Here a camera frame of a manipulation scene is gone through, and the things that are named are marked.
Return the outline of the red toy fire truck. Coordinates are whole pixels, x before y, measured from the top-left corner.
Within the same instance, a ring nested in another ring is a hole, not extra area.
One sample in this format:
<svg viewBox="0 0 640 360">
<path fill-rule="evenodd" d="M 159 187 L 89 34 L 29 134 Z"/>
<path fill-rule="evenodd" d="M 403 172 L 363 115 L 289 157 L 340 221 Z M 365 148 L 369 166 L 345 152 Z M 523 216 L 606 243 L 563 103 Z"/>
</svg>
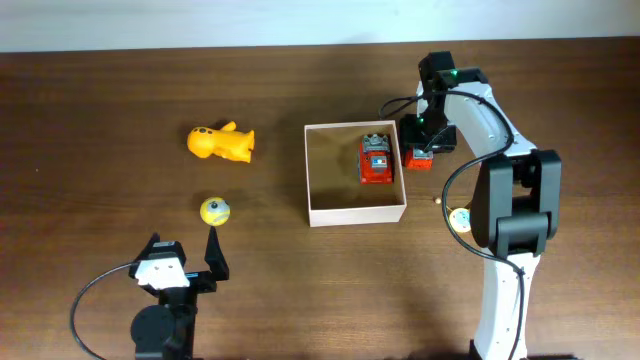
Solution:
<svg viewBox="0 0 640 360">
<path fill-rule="evenodd" d="M 358 175 L 362 185 L 393 183 L 391 142 L 388 135 L 364 135 L 358 154 Z"/>
</svg>

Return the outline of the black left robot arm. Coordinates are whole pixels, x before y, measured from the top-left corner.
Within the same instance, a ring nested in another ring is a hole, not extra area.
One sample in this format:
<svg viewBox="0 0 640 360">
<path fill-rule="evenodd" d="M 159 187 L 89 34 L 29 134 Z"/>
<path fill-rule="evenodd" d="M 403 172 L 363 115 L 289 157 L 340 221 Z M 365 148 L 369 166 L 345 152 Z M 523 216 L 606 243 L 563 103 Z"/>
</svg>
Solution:
<svg viewBox="0 0 640 360">
<path fill-rule="evenodd" d="M 208 270 L 185 271 L 181 243 L 163 242 L 157 233 L 134 259 L 129 277 L 157 299 L 132 320 L 130 334 L 137 359 L 193 357 L 198 296 L 215 292 L 217 284 L 230 277 L 215 227 L 209 229 L 204 261 Z"/>
</svg>

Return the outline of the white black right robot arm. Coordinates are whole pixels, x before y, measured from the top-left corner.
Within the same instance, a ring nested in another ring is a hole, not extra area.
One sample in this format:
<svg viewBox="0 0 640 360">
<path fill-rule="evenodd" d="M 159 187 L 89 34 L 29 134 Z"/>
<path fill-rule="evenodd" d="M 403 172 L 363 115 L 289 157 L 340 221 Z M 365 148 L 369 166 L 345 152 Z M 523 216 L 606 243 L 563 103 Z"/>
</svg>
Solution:
<svg viewBox="0 0 640 360">
<path fill-rule="evenodd" d="M 562 161 L 517 131 L 480 69 L 421 67 L 419 74 L 416 94 L 408 100 L 417 104 L 419 118 L 442 117 L 474 154 L 446 183 L 479 168 L 469 209 L 474 242 L 461 244 L 484 260 L 481 317 L 469 356 L 525 359 L 533 276 L 558 228 Z"/>
</svg>

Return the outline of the pink cardboard box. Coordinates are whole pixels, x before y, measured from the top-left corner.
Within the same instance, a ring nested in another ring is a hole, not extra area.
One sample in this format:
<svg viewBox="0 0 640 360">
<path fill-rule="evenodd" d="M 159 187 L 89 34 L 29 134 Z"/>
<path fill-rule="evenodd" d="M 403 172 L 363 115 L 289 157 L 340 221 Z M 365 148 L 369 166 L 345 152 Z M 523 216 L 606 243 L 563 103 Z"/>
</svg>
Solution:
<svg viewBox="0 0 640 360">
<path fill-rule="evenodd" d="M 366 135 L 386 135 L 390 184 L 362 184 L 359 148 Z M 307 209 L 312 227 L 398 222 L 407 198 L 396 122 L 378 120 L 304 127 Z"/>
</svg>

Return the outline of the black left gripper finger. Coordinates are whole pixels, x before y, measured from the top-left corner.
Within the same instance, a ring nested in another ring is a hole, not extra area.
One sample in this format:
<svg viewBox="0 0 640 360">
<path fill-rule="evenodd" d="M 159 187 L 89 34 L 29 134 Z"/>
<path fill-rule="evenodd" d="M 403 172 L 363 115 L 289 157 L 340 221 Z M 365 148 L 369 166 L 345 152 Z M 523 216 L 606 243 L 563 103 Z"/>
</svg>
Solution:
<svg viewBox="0 0 640 360">
<path fill-rule="evenodd" d="M 150 240 L 147 242 L 147 244 L 143 247 L 143 249 L 137 256 L 137 261 L 140 262 L 140 261 L 146 260 L 149 257 L 149 254 L 152 252 L 154 245 L 159 241 L 160 241 L 159 234 L 153 233 L 151 235 Z"/>
<path fill-rule="evenodd" d="M 216 280 L 229 279 L 229 267 L 222 253 L 217 231 L 214 226 L 211 226 L 209 230 L 204 260 Z"/>
</svg>

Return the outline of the red toy truck grey front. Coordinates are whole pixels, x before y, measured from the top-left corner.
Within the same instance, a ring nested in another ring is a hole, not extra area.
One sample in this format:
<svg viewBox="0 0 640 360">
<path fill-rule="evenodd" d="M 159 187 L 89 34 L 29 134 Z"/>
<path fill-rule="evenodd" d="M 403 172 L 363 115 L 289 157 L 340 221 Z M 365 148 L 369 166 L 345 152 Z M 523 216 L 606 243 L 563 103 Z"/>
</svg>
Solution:
<svg viewBox="0 0 640 360">
<path fill-rule="evenodd" d="M 403 166 L 409 170 L 430 170 L 433 164 L 433 152 L 420 148 L 410 148 L 403 157 Z"/>
</svg>

